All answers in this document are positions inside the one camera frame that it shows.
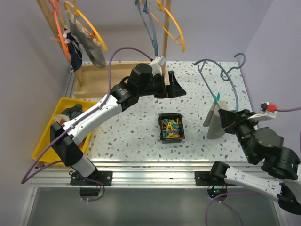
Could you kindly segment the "grey underwear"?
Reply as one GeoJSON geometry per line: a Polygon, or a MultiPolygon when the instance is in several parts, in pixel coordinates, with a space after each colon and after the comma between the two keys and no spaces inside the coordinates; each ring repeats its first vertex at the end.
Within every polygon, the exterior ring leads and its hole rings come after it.
{"type": "Polygon", "coordinates": [[[209,109],[203,127],[208,128],[206,138],[210,140],[221,138],[225,132],[221,126],[219,106],[213,103],[209,109]]]}
{"type": "Polygon", "coordinates": [[[73,13],[67,10],[65,12],[69,20],[72,35],[75,36],[78,42],[83,46],[90,61],[98,68],[105,68],[106,61],[102,53],[101,45],[96,43],[94,38],[90,37],[73,13]]]}

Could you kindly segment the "teal hanger with grey underwear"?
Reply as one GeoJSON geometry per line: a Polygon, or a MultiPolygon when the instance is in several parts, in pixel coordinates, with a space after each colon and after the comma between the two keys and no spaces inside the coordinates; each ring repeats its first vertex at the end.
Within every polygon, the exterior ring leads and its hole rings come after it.
{"type": "Polygon", "coordinates": [[[241,64],[239,64],[238,66],[234,66],[234,67],[231,67],[229,70],[225,70],[219,63],[217,63],[217,61],[214,61],[214,60],[211,60],[211,59],[202,59],[202,60],[198,60],[197,62],[193,63],[193,66],[197,66],[197,69],[198,69],[198,72],[201,76],[201,78],[203,79],[207,89],[209,90],[209,93],[211,94],[212,98],[213,98],[213,91],[212,89],[210,88],[209,84],[207,83],[202,71],[205,67],[205,64],[206,62],[210,62],[210,63],[213,63],[215,64],[216,66],[218,66],[218,68],[220,68],[221,70],[221,73],[220,73],[220,78],[224,81],[224,82],[229,82],[230,85],[231,85],[231,88],[233,89],[233,93],[234,93],[234,97],[235,97],[235,109],[234,110],[231,110],[233,112],[237,112],[239,110],[239,101],[238,101],[238,94],[237,94],[237,91],[236,91],[236,88],[235,88],[235,85],[230,77],[230,72],[232,72],[233,70],[238,70],[240,69],[246,62],[246,55],[245,53],[237,53],[234,58],[238,57],[238,56],[242,56],[243,58],[243,61],[241,64]]]}

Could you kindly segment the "blue-grey hanger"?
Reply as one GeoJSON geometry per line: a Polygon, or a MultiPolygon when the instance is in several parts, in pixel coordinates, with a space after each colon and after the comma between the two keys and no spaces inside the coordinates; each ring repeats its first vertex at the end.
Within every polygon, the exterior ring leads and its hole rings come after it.
{"type": "Polygon", "coordinates": [[[156,35],[156,30],[154,26],[154,22],[151,16],[151,12],[148,7],[148,2],[146,0],[135,0],[135,5],[137,6],[138,12],[140,14],[140,17],[142,19],[142,22],[146,28],[147,34],[150,38],[151,44],[154,49],[154,55],[157,57],[158,56],[158,40],[157,40],[157,35],[156,35]],[[147,18],[149,22],[147,23],[144,14],[147,15],[147,18]]]}

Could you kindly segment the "navy striped underwear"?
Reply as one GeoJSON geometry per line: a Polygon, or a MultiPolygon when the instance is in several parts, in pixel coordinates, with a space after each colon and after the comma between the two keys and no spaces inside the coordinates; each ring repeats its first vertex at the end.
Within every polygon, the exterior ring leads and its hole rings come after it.
{"type": "Polygon", "coordinates": [[[76,104],[71,108],[66,108],[62,111],[62,114],[68,116],[70,120],[80,116],[83,113],[82,105],[76,104]]]}

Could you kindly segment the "rust orange underwear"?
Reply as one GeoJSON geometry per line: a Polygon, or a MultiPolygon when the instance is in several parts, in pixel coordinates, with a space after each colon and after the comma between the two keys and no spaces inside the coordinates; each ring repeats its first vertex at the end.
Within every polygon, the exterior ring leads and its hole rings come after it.
{"type": "MultiPolygon", "coordinates": [[[[69,121],[70,118],[69,118],[69,116],[64,115],[64,114],[58,114],[53,117],[53,120],[55,122],[58,122],[60,125],[63,125],[65,122],[69,121]]],[[[80,149],[83,148],[85,141],[86,141],[86,138],[84,138],[83,141],[78,145],[80,149]]]]}

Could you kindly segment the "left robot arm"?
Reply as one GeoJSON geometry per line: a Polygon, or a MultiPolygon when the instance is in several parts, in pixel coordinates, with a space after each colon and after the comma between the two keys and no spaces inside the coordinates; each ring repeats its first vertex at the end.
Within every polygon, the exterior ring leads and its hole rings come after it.
{"type": "Polygon", "coordinates": [[[111,117],[138,103],[140,97],[177,98],[186,91],[177,82],[173,71],[168,73],[169,85],[154,64],[137,64],[129,76],[113,86],[98,103],[63,125],[50,127],[50,145],[67,167],[72,167],[82,181],[92,185],[99,180],[96,166],[78,147],[86,136],[111,117]]]}

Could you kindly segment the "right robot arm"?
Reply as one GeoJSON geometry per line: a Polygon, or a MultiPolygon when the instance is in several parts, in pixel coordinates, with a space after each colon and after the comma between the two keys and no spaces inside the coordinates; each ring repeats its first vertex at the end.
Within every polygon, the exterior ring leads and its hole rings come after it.
{"type": "Polygon", "coordinates": [[[295,151],[284,147],[284,139],[269,127],[255,129],[260,121],[276,117],[275,105],[263,103],[260,113],[247,109],[239,112],[219,110],[221,126],[236,135],[249,164],[263,162],[261,169],[279,182],[265,180],[216,161],[210,171],[210,181],[238,185],[269,196],[280,208],[295,215],[301,213],[301,160],[295,151]]]}

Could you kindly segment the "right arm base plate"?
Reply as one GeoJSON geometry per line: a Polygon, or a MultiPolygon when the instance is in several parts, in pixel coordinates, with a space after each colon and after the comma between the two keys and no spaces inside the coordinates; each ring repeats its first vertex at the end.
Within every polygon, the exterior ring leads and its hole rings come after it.
{"type": "Polygon", "coordinates": [[[225,174],[212,173],[210,171],[195,171],[196,186],[235,186],[225,182],[225,174]]]}

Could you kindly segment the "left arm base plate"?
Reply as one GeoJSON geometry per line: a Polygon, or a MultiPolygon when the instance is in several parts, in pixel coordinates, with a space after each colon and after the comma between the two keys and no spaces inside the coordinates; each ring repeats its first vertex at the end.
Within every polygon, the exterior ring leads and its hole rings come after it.
{"type": "Polygon", "coordinates": [[[78,171],[70,171],[70,185],[72,186],[96,186],[100,183],[104,186],[110,186],[113,179],[112,171],[94,171],[90,176],[84,177],[78,171]]]}

